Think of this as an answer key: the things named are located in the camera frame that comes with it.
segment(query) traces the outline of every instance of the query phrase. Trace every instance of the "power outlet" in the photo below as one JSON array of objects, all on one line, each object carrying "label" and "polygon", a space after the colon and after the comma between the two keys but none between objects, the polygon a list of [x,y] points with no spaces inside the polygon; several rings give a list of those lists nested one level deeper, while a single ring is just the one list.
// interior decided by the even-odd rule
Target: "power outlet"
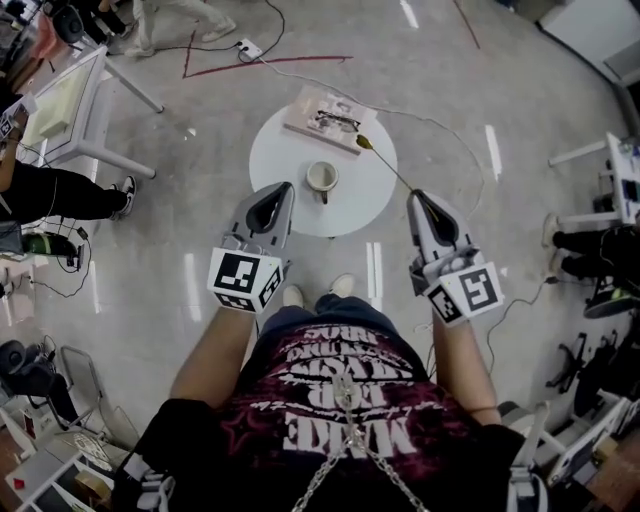
[{"label": "power outlet", "polygon": [[240,48],[240,51],[250,60],[257,59],[258,57],[260,57],[260,55],[262,55],[262,50],[248,39],[243,39],[242,41],[240,41],[240,43],[238,43],[238,47]]}]

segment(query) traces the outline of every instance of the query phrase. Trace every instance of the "table leg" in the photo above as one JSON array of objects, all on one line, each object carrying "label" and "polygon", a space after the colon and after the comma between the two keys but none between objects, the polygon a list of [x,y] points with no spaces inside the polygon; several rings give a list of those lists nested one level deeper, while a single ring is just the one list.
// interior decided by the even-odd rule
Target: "table leg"
[{"label": "table leg", "polygon": [[586,215],[560,217],[558,222],[561,226],[564,226],[565,224],[584,224],[594,222],[609,222],[613,225],[615,222],[622,222],[622,216],[618,212],[588,213]]},{"label": "table leg", "polygon": [[605,149],[606,147],[607,141],[600,140],[583,148],[574,149],[573,151],[569,151],[568,153],[563,153],[562,155],[550,158],[549,167],[553,167],[554,165],[560,164],[562,162],[567,162],[568,160],[573,160],[574,158],[578,158],[579,156],[588,155],[589,153],[595,153],[596,151],[600,151],[601,149]]},{"label": "table leg", "polygon": [[104,67],[109,73],[117,77],[122,85],[129,89],[135,96],[149,105],[154,112],[160,113],[164,110],[164,105],[162,103],[144,92],[138,84],[126,76],[126,74],[124,74],[119,68],[115,67],[109,59],[104,60]]},{"label": "table leg", "polygon": [[116,167],[120,167],[133,173],[141,174],[145,178],[155,178],[156,171],[145,165],[134,162],[128,158],[125,158],[118,153],[114,153],[106,148],[90,144],[88,142],[81,142],[79,150],[82,154],[96,158],[102,162],[106,162]]}]

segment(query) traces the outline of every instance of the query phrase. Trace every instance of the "mug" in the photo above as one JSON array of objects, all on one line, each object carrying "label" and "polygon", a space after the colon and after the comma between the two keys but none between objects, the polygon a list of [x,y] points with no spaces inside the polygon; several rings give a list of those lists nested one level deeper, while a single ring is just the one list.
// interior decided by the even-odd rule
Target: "mug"
[{"label": "mug", "polygon": [[307,184],[320,194],[322,204],[329,202],[329,191],[338,184],[338,169],[328,162],[315,162],[307,170]]}]

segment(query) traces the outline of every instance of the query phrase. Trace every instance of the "book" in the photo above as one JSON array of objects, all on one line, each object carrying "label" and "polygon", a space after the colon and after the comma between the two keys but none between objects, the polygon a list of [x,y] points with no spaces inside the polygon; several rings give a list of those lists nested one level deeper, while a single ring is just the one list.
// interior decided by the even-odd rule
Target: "book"
[{"label": "book", "polygon": [[374,111],[338,94],[305,85],[289,106],[283,124],[289,130],[359,155],[362,148],[356,144],[356,126],[368,112],[375,116]]}]

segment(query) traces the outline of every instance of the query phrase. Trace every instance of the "chain necklace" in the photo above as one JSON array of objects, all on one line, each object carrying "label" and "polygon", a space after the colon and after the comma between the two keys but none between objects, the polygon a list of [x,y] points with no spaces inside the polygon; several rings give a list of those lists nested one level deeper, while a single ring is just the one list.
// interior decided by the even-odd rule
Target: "chain necklace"
[{"label": "chain necklace", "polygon": [[338,464],[340,458],[347,452],[347,449],[350,447],[358,448],[362,452],[366,453],[369,457],[371,457],[378,469],[383,473],[386,473],[391,482],[400,488],[400,490],[409,499],[416,510],[418,510],[419,512],[429,512],[422,501],[420,501],[420,498],[418,498],[409,490],[398,473],[396,473],[395,469],[393,469],[383,457],[374,452],[365,443],[364,434],[353,420],[354,384],[353,380],[351,379],[351,375],[334,375],[333,393],[336,398],[336,402],[345,412],[345,415],[347,417],[346,438],[340,446],[340,449],[336,453],[329,455],[327,460],[322,463],[318,471],[316,471],[313,477],[311,477],[311,481],[307,486],[307,490],[305,491],[304,495],[300,499],[298,499],[298,501],[296,501],[292,512],[302,512],[306,508],[307,504],[309,503],[309,499],[311,499],[311,496],[313,496],[313,493],[316,491],[316,489],[318,489],[318,487],[320,487],[326,476],[334,467],[336,467],[336,464]]}]

